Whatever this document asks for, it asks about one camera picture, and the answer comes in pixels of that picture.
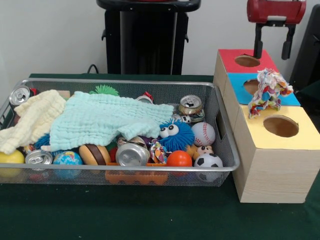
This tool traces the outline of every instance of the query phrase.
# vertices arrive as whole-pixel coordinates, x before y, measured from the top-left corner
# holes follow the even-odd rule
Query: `blue fuzzy toy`
[[[194,144],[195,134],[191,127],[180,120],[167,121],[160,125],[159,143],[169,152],[186,151],[188,145]]]
[[[42,146],[49,146],[50,145],[50,134],[46,133],[44,136],[40,137],[38,141],[34,144],[35,149],[41,149]],[[53,151],[51,155],[55,158],[58,154],[63,153],[64,151]]]

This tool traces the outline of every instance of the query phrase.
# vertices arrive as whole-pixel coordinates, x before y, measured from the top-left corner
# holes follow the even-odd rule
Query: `baseball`
[[[198,147],[212,145],[216,140],[214,127],[206,122],[199,122],[191,129],[195,136],[194,145]]]

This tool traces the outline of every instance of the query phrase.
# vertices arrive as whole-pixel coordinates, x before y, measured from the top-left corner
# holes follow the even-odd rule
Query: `black cable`
[[[97,66],[96,66],[95,64],[91,64],[90,67],[89,67],[89,69],[88,69],[88,71],[87,71],[86,73],[89,74],[90,71],[91,71],[91,69],[92,69],[93,67],[94,67],[94,69],[95,69],[95,72],[96,72],[97,74],[99,74],[99,70],[98,70],[98,68],[97,68]]]

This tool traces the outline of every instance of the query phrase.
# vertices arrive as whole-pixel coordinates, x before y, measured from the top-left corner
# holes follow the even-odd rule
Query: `wire basket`
[[[240,164],[238,150],[220,90],[207,82],[165,82],[131,80],[89,80],[29,78],[18,85],[47,90],[68,90],[88,93],[97,85],[115,88],[121,97],[136,99],[145,91],[155,104],[173,105],[177,111],[180,99],[198,96],[204,106],[205,121],[214,127],[216,140],[212,147],[224,167],[156,167],[156,166],[94,166],[0,164],[0,183],[67,184],[67,185],[156,185],[220,187],[229,173]],[[11,127],[14,110],[7,100],[0,109],[0,128]]]

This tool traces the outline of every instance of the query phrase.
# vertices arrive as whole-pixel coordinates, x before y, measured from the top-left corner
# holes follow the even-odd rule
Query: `green tablecloth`
[[[31,77],[212,80],[105,74]],[[320,177],[305,204],[239,203],[231,175],[219,188],[1,184],[0,217],[3,240],[318,240]]]

